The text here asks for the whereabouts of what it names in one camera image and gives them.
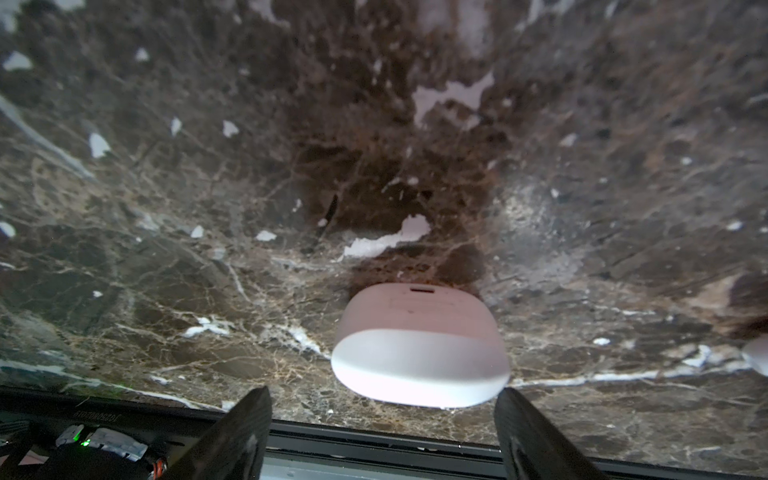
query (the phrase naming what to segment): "marble countertop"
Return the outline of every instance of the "marble countertop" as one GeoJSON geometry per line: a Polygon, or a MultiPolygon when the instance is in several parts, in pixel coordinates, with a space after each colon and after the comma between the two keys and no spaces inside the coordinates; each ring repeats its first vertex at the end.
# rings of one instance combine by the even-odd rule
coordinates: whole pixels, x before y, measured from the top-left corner
{"type": "Polygon", "coordinates": [[[495,443],[333,376],[351,296],[429,283],[588,455],[768,475],[768,6],[18,3],[2,384],[495,443]]]}

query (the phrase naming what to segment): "white vein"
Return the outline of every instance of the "white vein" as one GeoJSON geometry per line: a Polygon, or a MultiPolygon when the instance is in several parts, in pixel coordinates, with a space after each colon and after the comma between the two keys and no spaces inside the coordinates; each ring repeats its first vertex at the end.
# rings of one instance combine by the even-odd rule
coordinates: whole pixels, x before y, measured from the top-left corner
{"type": "Polygon", "coordinates": [[[149,378],[152,379],[154,382],[157,382],[157,383],[159,383],[161,385],[167,385],[167,384],[170,383],[169,379],[165,379],[165,378],[163,378],[161,376],[157,376],[157,375],[150,375],[149,378]]]}
{"type": "Polygon", "coordinates": [[[595,382],[632,382],[634,380],[673,379],[684,376],[701,376],[708,373],[733,373],[739,370],[748,370],[751,367],[743,361],[736,360],[714,366],[706,370],[697,367],[680,364],[672,369],[643,370],[631,373],[599,372],[590,375],[579,375],[563,379],[516,379],[510,383],[515,388],[529,386],[581,386],[595,382]]]}
{"type": "Polygon", "coordinates": [[[57,7],[65,12],[85,7],[85,0],[54,0],[57,7]]]}
{"type": "Polygon", "coordinates": [[[576,0],[558,0],[557,2],[546,5],[545,0],[531,0],[528,6],[528,17],[515,26],[516,31],[524,31],[527,27],[533,25],[542,16],[548,13],[563,15],[570,10],[576,3],[576,0]]]}
{"type": "Polygon", "coordinates": [[[136,221],[136,226],[153,232],[160,229],[160,225],[157,225],[157,222],[155,222],[152,216],[147,212],[141,212],[141,218],[136,221]]]}
{"type": "Polygon", "coordinates": [[[268,230],[261,230],[256,235],[256,240],[259,240],[260,242],[271,242],[272,240],[275,240],[277,238],[277,235],[274,233],[268,231],[268,230]]]}
{"type": "Polygon", "coordinates": [[[0,111],[2,111],[7,119],[15,124],[19,130],[23,131],[38,146],[58,155],[70,167],[72,173],[81,178],[95,178],[87,168],[83,167],[83,164],[77,158],[72,157],[70,154],[50,142],[49,139],[40,135],[34,128],[27,125],[16,106],[2,95],[0,95],[0,111]]]}
{"type": "Polygon", "coordinates": [[[302,270],[312,270],[316,272],[327,272],[329,270],[329,266],[324,263],[306,263],[306,262],[296,262],[295,260],[291,260],[290,258],[283,258],[283,257],[271,257],[271,260],[274,263],[277,263],[278,265],[288,266],[290,268],[295,269],[302,269],[302,270]]]}
{"type": "Polygon", "coordinates": [[[402,179],[400,177],[395,177],[395,178],[391,179],[390,181],[388,181],[386,183],[386,185],[384,185],[384,188],[382,188],[382,193],[386,192],[387,188],[390,188],[392,185],[397,185],[400,182],[402,182],[402,179]]]}
{"type": "Polygon", "coordinates": [[[562,140],[560,140],[560,146],[561,147],[573,147],[576,143],[576,140],[578,139],[577,134],[568,134],[565,135],[562,140]]]}
{"type": "Polygon", "coordinates": [[[193,336],[200,335],[202,332],[211,332],[223,336],[228,336],[230,334],[230,329],[227,325],[216,320],[211,321],[206,316],[198,317],[197,322],[200,324],[199,326],[189,327],[181,334],[181,336],[190,339],[193,336]]]}
{"type": "Polygon", "coordinates": [[[182,405],[186,406],[189,409],[221,410],[221,408],[217,406],[208,405],[206,403],[201,403],[201,402],[195,402],[194,400],[188,400],[183,397],[168,395],[167,393],[148,392],[147,390],[132,389],[131,387],[118,385],[116,383],[104,382],[100,379],[82,377],[79,375],[75,375],[74,373],[66,372],[63,366],[58,366],[58,365],[30,365],[28,363],[16,362],[14,360],[0,359],[0,368],[23,370],[26,372],[34,372],[34,373],[50,373],[52,375],[61,376],[61,377],[76,381],[76,383],[70,383],[69,386],[78,385],[78,384],[86,385],[90,387],[107,386],[113,389],[124,390],[126,392],[134,392],[140,395],[151,396],[158,399],[173,400],[175,402],[181,403],[182,405]]]}
{"type": "Polygon", "coordinates": [[[243,298],[250,303],[250,298],[248,298],[248,295],[245,294],[245,289],[243,288],[243,284],[240,283],[240,278],[237,276],[237,272],[234,268],[232,268],[232,264],[228,263],[227,268],[230,269],[230,274],[232,275],[232,279],[235,282],[235,288],[240,293],[240,295],[243,296],[243,298]]]}
{"type": "Polygon", "coordinates": [[[290,28],[290,23],[280,20],[272,11],[272,0],[250,0],[248,6],[261,18],[282,28],[290,28]]]}
{"type": "Polygon", "coordinates": [[[14,33],[16,31],[16,14],[19,12],[22,3],[25,0],[3,0],[0,2],[0,18],[5,31],[14,33]]]}
{"type": "Polygon", "coordinates": [[[232,138],[240,133],[240,129],[231,121],[225,120],[223,122],[223,127],[221,128],[221,133],[224,134],[224,137],[232,138]]]}
{"type": "Polygon", "coordinates": [[[741,228],[743,226],[744,226],[744,222],[742,222],[740,220],[735,220],[735,221],[729,223],[728,226],[725,227],[725,229],[728,230],[729,232],[737,232],[737,231],[741,230],[741,228]]]}
{"type": "Polygon", "coordinates": [[[768,100],[768,92],[755,95],[754,97],[750,97],[749,100],[747,100],[746,103],[744,104],[744,107],[751,107],[752,105],[759,104],[766,100],[768,100]]]}
{"type": "Polygon", "coordinates": [[[136,54],[134,55],[134,60],[139,62],[149,61],[149,52],[146,48],[140,47],[138,50],[136,50],[136,54]]]}
{"type": "Polygon", "coordinates": [[[299,343],[299,345],[302,346],[302,349],[312,350],[314,353],[317,353],[318,355],[327,359],[331,358],[330,355],[325,353],[323,349],[320,348],[320,345],[318,345],[317,342],[310,339],[310,336],[304,327],[289,326],[286,328],[286,331],[290,333],[290,335],[299,343]]]}
{"type": "Polygon", "coordinates": [[[619,6],[619,0],[613,0],[611,3],[606,5],[605,7],[605,19],[610,20],[613,18],[614,13],[616,13],[616,7],[619,6]]]}
{"type": "Polygon", "coordinates": [[[704,366],[704,363],[707,363],[707,359],[710,358],[711,353],[712,349],[709,346],[699,345],[697,354],[690,357],[689,359],[683,360],[683,363],[688,366],[700,369],[704,366]]]}

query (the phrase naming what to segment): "white object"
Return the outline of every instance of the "white object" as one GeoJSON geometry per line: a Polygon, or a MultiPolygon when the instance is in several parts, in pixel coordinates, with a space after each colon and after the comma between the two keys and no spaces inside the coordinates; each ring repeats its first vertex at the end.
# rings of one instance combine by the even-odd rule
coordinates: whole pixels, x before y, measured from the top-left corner
{"type": "Polygon", "coordinates": [[[274,233],[268,231],[268,230],[261,230],[256,235],[256,240],[259,240],[260,242],[271,242],[272,240],[275,240],[277,238],[277,235],[274,233]]]}
{"type": "Polygon", "coordinates": [[[483,78],[468,87],[457,81],[447,81],[445,83],[444,91],[416,87],[416,91],[413,92],[412,95],[413,104],[416,106],[416,112],[413,114],[413,123],[416,127],[424,127],[424,116],[427,115],[435,105],[448,100],[453,100],[466,105],[472,110],[478,110],[480,108],[482,93],[486,88],[492,87],[493,84],[493,71],[490,71],[483,78]]]}
{"type": "Polygon", "coordinates": [[[224,134],[224,137],[232,138],[240,133],[240,129],[231,121],[225,120],[223,123],[223,128],[221,129],[221,133],[224,134]]]}
{"type": "Polygon", "coordinates": [[[728,226],[725,227],[725,229],[728,230],[729,232],[737,232],[737,231],[741,230],[741,227],[743,227],[743,226],[744,226],[744,222],[742,222],[740,220],[735,220],[735,221],[729,223],[728,226]]]}
{"type": "Polygon", "coordinates": [[[610,20],[611,17],[614,16],[614,13],[616,13],[616,7],[619,6],[618,0],[613,0],[611,3],[605,7],[605,19],[610,20]]]}
{"type": "Polygon", "coordinates": [[[65,12],[85,7],[85,0],[54,0],[54,3],[65,12]]]}
{"type": "Polygon", "coordinates": [[[279,27],[290,28],[290,23],[285,20],[280,20],[275,16],[275,12],[272,11],[272,1],[273,0],[250,0],[248,6],[267,22],[274,23],[279,27]]]}
{"type": "Polygon", "coordinates": [[[13,238],[16,236],[16,229],[8,222],[0,222],[0,232],[3,232],[3,234],[8,238],[13,238]]]}
{"type": "Polygon", "coordinates": [[[230,329],[227,325],[220,325],[219,322],[211,322],[209,318],[201,316],[197,319],[200,326],[191,326],[181,334],[182,337],[190,339],[193,336],[199,335],[202,332],[216,333],[217,335],[228,336],[230,329]]]}
{"type": "Polygon", "coordinates": [[[157,376],[157,375],[150,375],[149,378],[152,379],[152,381],[157,382],[161,385],[167,385],[170,383],[169,379],[164,379],[163,377],[157,376]]]}
{"type": "Polygon", "coordinates": [[[576,140],[578,139],[578,135],[576,134],[568,134],[565,135],[562,140],[560,140],[560,146],[561,147],[573,147],[576,143],[576,140]]]}
{"type": "Polygon", "coordinates": [[[768,376],[768,336],[761,336],[741,349],[744,361],[760,375],[768,376]]]}
{"type": "Polygon", "coordinates": [[[391,235],[375,239],[356,238],[352,245],[344,247],[344,253],[342,253],[339,260],[342,260],[344,257],[378,257],[384,250],[395,247],[400,242],[418,241],[431,230],[432,228],[429,226],[429,222],[427,222],[424,215],[408,215],[402,221],[402,226],[398,233],[392,233],[391,235]]]}
{"type": "Polygon", "coordinates": [[[120,457],[131,462],[137,462],[147,451],[145,444],[137,442],[124,433],[110,429],[96,429],[83,442],[83,445],[92,449],[117,453],[120,457]]]}
{"type": "Polygon", "coordinates": [[[2,67],[6,71],[29,70],[32,68],[32,60],[30,60],[27,55],[14,51],[5,59],[2,63],[2,67]]]}
{"type": "Polygon", "coordinates": [[[136,54],[134,55],[135,61],[149,61],[149,52],[146,48],[141,47],[138,50],[136,50],[136,54]]]}
{"type": "Polygon", "coordinates": [[[480,300],[412,283],[382,283],[352,298],[331,367],[371,399],[453,409],[492,399],[510,375],[498,327],[480,300]]]}
{"type": "Polygon", "coordinates": [[[171,137],[175,137],[180,131],[181,131],[181,120],[179,120],[179,117],[174,117],[173,120],[170,121],[170,135],[171,137]]]}
{"type": "Polygon", "coordinates": [[[707,363],[707,359],[710,358],[712,349],[706,345],[699,345],[698,350],[699,351],[696,355],[683,360],[683,363],[697,369],[700,369],[701,367],[703,367],[704,363],[707,363]]]}
{"type": "Polygon", "coordinates": [[[62,445],[67,445],[68,443],[74,443],[75,439],[80,435],[80,432],[82,432],[84,428],[85,425],[70,425],[58,436],[56,439],[56,446],[60,447],[62,445]]]}
{"type": "Polygon", "coordinates": [[[96,133],[91,134],[88,138],[88,143],[91,145],[91,156],[93,158],[102,158],[108,151],[112,150],[104,137],[96,133]]]}

